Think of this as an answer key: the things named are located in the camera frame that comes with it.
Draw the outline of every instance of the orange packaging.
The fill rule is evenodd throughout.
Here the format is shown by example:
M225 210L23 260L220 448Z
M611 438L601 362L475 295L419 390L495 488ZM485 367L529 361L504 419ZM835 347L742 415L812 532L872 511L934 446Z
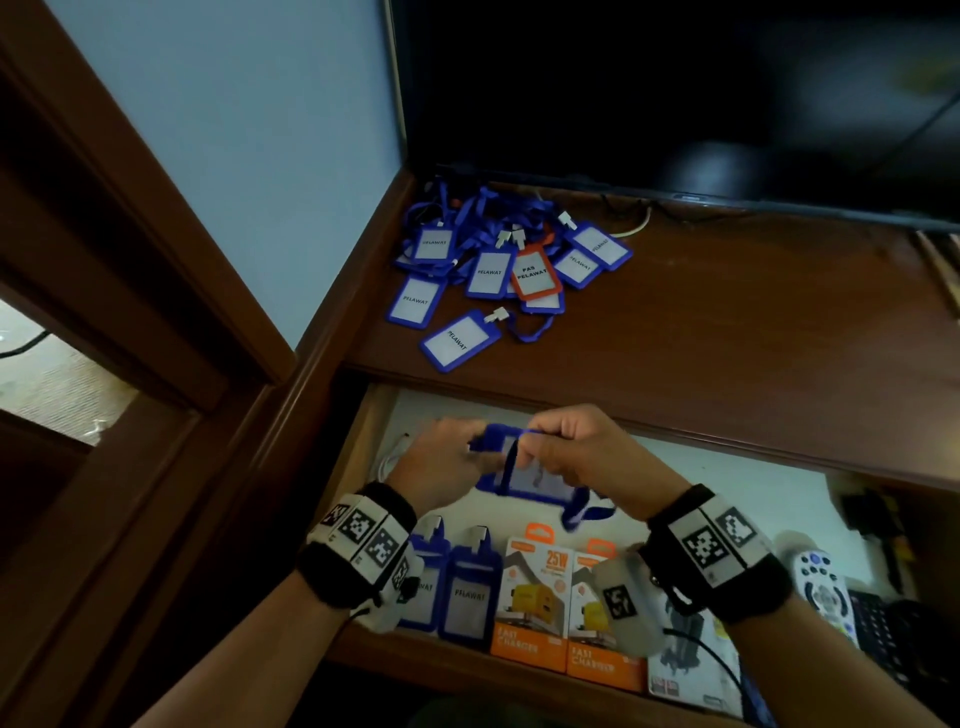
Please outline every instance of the orange packaging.
M646 661L616 651L616 639L599 597L588 579L590 569L611 558L609 541L591 539L587 552L573 554L570 618L567 629L566 674L632 692L646 688Z
M563 672L573 551L553 542L553 529L543 523L507 540L490 653Z

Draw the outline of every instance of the white remote control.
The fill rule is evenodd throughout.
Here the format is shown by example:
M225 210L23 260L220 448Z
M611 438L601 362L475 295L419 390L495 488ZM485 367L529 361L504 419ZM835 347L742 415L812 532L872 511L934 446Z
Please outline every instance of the white remote control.
M857 647L853 607L847 582L833 570L833 559L817 550L801 551L793 558L793 583L810 605Z

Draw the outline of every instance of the person's right hand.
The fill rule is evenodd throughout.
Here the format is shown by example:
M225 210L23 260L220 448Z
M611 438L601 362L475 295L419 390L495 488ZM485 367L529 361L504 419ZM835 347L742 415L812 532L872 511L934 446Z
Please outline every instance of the person's right hand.
M534 459L568 485L588 485L638 521L656 516L690 484L593 404L535 415L516 451L516 466Z

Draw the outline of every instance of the person's left hand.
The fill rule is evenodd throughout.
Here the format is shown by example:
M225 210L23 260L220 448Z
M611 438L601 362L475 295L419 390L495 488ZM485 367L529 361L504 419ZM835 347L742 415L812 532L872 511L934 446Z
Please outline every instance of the person's left hand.
M502 452L468 449L470 440L486 428L483 420L435 421L403 453L387 485L407 499L418 517L459 500L481 475L503 469Z

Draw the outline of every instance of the hand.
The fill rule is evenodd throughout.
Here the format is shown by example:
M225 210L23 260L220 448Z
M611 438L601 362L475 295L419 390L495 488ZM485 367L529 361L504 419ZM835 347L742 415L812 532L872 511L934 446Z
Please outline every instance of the hand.
M420 517L465 496L480 476L503 470L502 452L470 452L470 440L487 428L483 420L443 418L431 424L396 462L387 485Z
M516 466L534 459L569 485L588 485L638 521L656 516L690 487L593 404L540 412L520 437Z

